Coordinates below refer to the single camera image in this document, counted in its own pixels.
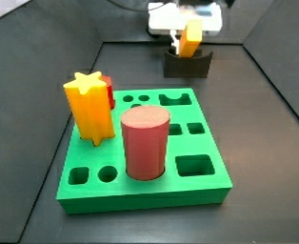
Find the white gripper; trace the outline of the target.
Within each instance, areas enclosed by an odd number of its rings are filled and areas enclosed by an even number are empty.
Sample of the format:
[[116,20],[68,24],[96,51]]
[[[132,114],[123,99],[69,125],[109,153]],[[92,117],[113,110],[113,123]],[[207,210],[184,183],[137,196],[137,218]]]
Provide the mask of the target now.
[[179,55],[179,39],[176,33],[181,33],[187,22],[199,19],[203,22],[203,34],[216,35],[223,28],[223,14],[220,6],[211,4],[181,3],[149,3],[149,33],[155,35],[171,35],[172,47]]

